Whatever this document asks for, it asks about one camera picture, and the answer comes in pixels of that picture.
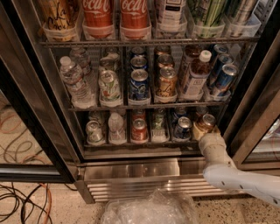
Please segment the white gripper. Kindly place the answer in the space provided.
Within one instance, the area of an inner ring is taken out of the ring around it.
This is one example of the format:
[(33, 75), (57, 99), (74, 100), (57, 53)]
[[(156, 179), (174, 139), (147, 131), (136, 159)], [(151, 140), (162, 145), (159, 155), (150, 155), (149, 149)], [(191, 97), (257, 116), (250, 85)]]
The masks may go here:
[(213, 128), (213, 133), (206, 133), (196, 125), (192, 127), (192, 138), (199, 141), (199, 149), (207, 165), (230, 165), (231, 158), (227, 153), (225, 140), (220, 135), (218, 126)]

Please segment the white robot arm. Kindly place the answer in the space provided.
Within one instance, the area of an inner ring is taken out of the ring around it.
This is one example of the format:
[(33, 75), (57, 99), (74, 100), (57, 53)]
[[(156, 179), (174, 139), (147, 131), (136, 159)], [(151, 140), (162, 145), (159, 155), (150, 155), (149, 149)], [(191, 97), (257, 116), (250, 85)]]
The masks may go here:
[(243, 192), (280, 207), (278, 176), (239, 170), (228, 155), (225, 140), (220, 133), (201, 135), (198, 145), (206, 161), (203, 177), (208, 184), (231, 193)]

